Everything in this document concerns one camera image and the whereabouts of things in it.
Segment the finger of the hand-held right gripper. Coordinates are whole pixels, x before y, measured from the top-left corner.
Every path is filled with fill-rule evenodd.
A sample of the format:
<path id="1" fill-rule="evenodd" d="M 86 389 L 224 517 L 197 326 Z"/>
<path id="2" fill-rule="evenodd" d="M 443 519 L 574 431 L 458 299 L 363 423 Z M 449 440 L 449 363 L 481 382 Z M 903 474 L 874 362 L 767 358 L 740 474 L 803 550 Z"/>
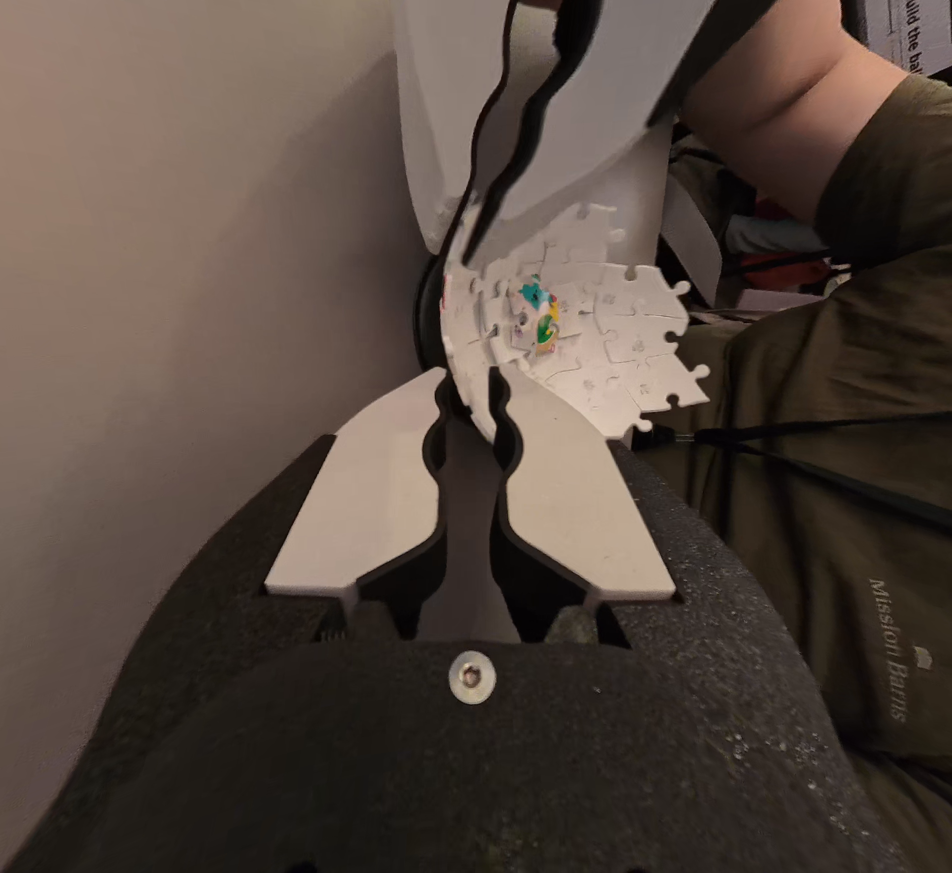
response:
<path id="1" fill-rule="evenodd" d="M 436 255 L 459 206 L 481 202 L 515 152 L 520 114 L 551 58 L 544 42 L 517 39 L 529 64 L 505 65 L 514 0 L 392 0 L 392 10 L 406 176 Z"/>
<path id="2" fill-rule="evenodd" d="M 580 0 L 579 34 L 525 105 L 462 264 L 505 255 L 632 147 L 715 1 Z"/>

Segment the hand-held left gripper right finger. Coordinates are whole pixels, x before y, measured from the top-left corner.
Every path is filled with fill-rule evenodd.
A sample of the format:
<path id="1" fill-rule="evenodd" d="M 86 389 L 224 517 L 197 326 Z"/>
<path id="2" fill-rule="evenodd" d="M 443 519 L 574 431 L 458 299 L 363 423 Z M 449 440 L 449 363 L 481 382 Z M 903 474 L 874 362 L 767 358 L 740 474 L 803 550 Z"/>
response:
<path id="1" fill-rule="evenodd" d="M 601 431 L 516 366 L 494 367 L 497 438 L 512 427 L 505 526 L 584 602 L 666 602 L 675 583 Z"/>

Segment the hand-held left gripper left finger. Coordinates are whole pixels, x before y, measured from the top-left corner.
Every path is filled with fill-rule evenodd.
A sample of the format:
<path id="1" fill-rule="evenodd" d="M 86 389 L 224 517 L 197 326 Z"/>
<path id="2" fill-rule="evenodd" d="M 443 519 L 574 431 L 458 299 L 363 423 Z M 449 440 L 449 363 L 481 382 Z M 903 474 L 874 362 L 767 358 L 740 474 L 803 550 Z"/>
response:
<path id="1" fill-rule="evenodd" d="M 265 579 L 268 594 L 357 600 L 364 578 L 434 534 L 439 490 L 423 441 L 445 380 L 443 368 L 420 374 L 337 430 Z"/>

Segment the white half puzzle ball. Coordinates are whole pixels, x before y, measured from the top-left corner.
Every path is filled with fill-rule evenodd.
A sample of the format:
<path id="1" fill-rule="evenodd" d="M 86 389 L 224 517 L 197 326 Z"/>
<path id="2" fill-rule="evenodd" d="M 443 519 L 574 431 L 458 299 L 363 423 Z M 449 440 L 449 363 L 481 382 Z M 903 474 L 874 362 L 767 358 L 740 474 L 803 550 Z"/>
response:
<path id="1" fill-rule="evenodd" d="M 440 300 L 440 327 L 457 392 L 483 438 L 494 440 L 489 372 L 516 366 L 575 407 L 607 439 L 632 428 L 648 431 L 646 416 L 708 402 L 705 366 L 685 367 L 676 351 L 688 327 L 682 302 L 691 286 L 668 284 L 660 270 L 629 272 L 609 253 L 624 233 L 615 210 L 581 203 L 506 255 L 475 268 L 461 248 L 478 218 L 469 209 L 449 246 Z M 529 358 L 510 343 L 509 288 L 537 273 L 559 299 L 553 353 Z"/>

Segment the person's right forearm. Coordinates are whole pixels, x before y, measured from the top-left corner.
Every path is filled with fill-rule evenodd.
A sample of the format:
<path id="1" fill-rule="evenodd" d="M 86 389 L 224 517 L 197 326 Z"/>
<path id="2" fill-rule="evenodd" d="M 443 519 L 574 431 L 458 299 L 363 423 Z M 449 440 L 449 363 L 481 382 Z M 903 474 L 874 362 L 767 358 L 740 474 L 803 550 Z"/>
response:
<path id="1" fill-rule="evenodd" d="M 777 0 L 690 89 L 678 118 L 804 223 L 857 136 L 908 74 L 841 23 L 840 0 Z"/>

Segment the colourful loose puzzle piece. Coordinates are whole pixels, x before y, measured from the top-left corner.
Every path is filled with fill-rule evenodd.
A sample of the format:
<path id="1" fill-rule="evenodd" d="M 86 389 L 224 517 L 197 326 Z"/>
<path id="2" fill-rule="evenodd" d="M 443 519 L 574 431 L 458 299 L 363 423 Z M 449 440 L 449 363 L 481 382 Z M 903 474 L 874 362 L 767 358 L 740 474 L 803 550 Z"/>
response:
<path id="1" fill-rule="evenodd" d="M 529 358 L 553 353 L 560 336 L 560 302 L 537 273 L 520 278 L 507 294 L 510 343 Z"/>

